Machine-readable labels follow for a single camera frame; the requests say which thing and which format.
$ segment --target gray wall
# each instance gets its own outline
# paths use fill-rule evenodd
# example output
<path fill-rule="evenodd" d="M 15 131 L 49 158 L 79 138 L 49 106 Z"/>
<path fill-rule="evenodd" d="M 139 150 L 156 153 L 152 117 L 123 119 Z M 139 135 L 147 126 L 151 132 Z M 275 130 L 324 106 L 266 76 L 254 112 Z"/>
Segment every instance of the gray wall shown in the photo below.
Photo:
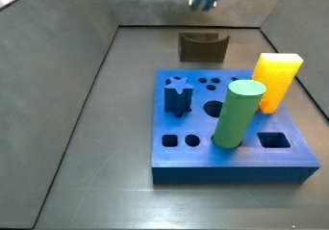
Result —
<path fill-rule="evenodd" d="M 281 0 L 261 30 L 279 52 L 298 53 L 298 79 L 329 118 L 329 0 Z"/>
<path fill-rule="evenodd" d="M 31 228 L 116 24 L 99 0 L 0 12 L 0 228 Z"/>
<path fill-rule="evenodd" d="M 217 8 L 193 12 L 187 0 L 106 0 L 120 25 L 259 27 L 279 0 L 218 0 Z"/>

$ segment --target hole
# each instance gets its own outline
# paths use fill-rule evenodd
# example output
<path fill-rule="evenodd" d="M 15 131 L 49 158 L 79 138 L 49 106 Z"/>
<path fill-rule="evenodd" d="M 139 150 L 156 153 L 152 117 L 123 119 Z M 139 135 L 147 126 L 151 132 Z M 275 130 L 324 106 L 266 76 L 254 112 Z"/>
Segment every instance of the hole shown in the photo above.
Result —
<path fill-rule="evenodd" d="M 218 83 L 221 82 L 218 78 L 213 78 L 211 81 L 213 81 L 213 83 L 215 83 L 215 84 L 218 84 Z"/>
<path fill-rule="evenodd" d="M 206 83 L 207 79 L 206 78 L 199 78 L 198 81 L 199 81 L 199 83 Z"/>
<path fill-rule="evenodd" d="M 189 146 L 195 147 L 201 143 L 201 139 L 197 135 L 187 135 L 184 138 L 184 142 Z"/>
<path fill-rule="evenodd" d="M 290 148 L 290 143 L 283 133 L 257 133 L 265 148 Z"/>
<path fill-rule="evenodd" d="M 207 85 L 207 89 L 209 89 L 209 90 L 215 90 L 215 86 Z"/>
<path fill-rule="evenodd" d="M 171 80 L 170 80 L 170 79 L 166 79 L 166 86 L 170 85 L 170 84 L 171 84 Z"/>
<path fill-rule="evenodd" d="M 162 145 L 164 147 L 176 147 L 179 145 L 178 135 L 163 135 Z"/>
<path fill-rule="evenodd" d="M 207 115 L 218 118 L 221 114 L 221 107 L 222 107 L 222 102 L 213 100 L 203 105 L 203 110 L 207 113 Z"/>

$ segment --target blue shape sorter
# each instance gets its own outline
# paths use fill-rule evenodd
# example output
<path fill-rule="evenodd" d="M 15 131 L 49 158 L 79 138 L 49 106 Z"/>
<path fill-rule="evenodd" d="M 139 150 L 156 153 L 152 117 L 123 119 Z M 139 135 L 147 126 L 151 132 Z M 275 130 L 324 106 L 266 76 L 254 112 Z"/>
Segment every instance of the blue shape sorter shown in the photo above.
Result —
<path fill-rule="evenodd" d="M 302 183 L 320 162 L 282 105 L 255 112 L 242 144 L 223 149 L 211 138 L 227 86 L 250 70 L 158 70 L 155 73 L 151 174 L 154 184 Z M 193 87 L 190 112 L 164 111 L 168 79 Z"/>

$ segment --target circular hole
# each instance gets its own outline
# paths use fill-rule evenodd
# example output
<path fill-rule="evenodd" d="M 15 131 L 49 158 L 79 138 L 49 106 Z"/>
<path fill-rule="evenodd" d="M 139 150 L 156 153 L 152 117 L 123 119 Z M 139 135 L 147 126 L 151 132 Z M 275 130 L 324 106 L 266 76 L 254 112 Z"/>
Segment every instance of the circular hole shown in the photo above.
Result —
<path fill-rule="evenodd" d="M 170 79 L 166 79 L 166 86 L 170 85 L 170 84 L 171 84 L 171 80 L 170 80 Z"/>
<path fill-rule="evenodd" d="M 207 85 L 207 89 L 209 89 L 209 90 L 215 90 L 215 86 Z"/>
<path fill-rule="evenodd" d="M 210 115 L 214 118 L 218 118 L 221 114 L 221 107 L 222 102 L 213 100 L 203 105 L 203 110 L 207 113 L 207 115 Z"/>
<path fill-rule="evenodd" d="M 218 84 L 218 83 L 221 82 L 218 78 L 213 78 L 211 81 L 213 81 L 213 83 L 215 83 L 215 84 Z"/>
<path fill-rule="evenodd" d="M 199 83 L 206 83 L 207 79 L 206 78 L 199 78 L 198 81 L 199 81 Z"/>
<path fill-rule="evenodd" d="M 189 146 L 195 147 L 201 143 L 201 139 L 197 135 L 187 135 L 184 138 L 184 142 Z"/>

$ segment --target gray table surface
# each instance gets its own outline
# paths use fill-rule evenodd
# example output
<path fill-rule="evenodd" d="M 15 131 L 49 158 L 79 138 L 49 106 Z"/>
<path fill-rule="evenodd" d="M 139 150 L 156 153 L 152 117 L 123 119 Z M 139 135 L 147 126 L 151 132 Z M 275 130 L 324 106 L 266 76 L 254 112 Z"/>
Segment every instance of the gray table surface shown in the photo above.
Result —
<path fill-rule="evenodd" d="M 179 32 L 231 40 L 223 64 L 180 63 Z M 154 70 L 253 69 L 258 30 L 119 28 L 36 229 L 329 227 L 329 126 L 300 83 L 283 104 L 322 168 L 302 185 L 163 185 L 150 172 Z"/>

